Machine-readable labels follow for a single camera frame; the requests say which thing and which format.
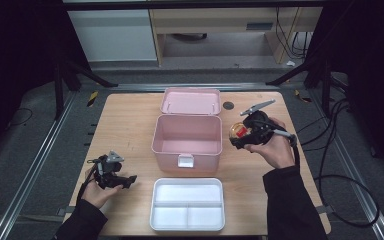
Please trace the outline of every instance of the white cabinet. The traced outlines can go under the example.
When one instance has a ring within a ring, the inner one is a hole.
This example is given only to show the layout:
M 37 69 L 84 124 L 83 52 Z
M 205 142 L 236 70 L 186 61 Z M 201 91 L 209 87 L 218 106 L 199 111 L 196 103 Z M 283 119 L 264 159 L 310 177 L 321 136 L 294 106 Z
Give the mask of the white cabinet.
M 89 2 L 91 0 L 64 0 Z M 91 2 L 110 2 L 93 0 Z M 148 10 L 69 11 L 87 60 L 99 62 L 157 61 Z

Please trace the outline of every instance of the black sleeve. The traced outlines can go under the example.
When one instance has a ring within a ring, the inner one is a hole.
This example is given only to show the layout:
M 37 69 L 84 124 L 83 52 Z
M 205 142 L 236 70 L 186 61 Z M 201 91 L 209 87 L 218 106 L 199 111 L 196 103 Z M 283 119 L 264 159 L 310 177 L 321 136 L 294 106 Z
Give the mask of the black sleeve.
M 74 212 L 61 225 L 52 239 L 96 240 L 107 220 L 98 208 L 81 199 Z
M 298 167 L 272 170 L 263 180 L 269 240 L 327 239 Z

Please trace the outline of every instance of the pink storage box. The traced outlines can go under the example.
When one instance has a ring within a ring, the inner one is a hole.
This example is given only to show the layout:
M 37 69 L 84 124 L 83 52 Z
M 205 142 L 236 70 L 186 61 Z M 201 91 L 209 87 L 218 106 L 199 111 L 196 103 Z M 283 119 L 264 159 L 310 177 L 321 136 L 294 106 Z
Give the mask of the pink storage box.
M 222 151 L 220 92 L 167 88 L 152 150 L 163 171 L 215 172 Z

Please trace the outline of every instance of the white plastic tray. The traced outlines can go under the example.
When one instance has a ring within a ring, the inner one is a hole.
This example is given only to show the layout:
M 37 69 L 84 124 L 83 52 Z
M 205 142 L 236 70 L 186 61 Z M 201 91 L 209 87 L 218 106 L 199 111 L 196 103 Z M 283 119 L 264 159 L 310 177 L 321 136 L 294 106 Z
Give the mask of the white plastic tray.
M 219 231 L 223 187 L 216 178 L 161 178 L 155 182 L 151 227 L 156 231 Z

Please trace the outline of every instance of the box latch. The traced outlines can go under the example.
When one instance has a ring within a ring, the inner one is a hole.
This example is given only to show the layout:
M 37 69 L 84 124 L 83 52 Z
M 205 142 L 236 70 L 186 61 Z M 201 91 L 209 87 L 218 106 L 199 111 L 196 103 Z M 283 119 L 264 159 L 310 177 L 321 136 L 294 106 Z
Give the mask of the box latch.
M 177 158 L 177 166 L 180 168 L 193 168 L 194 158 L 192 154 L 180 154 Z

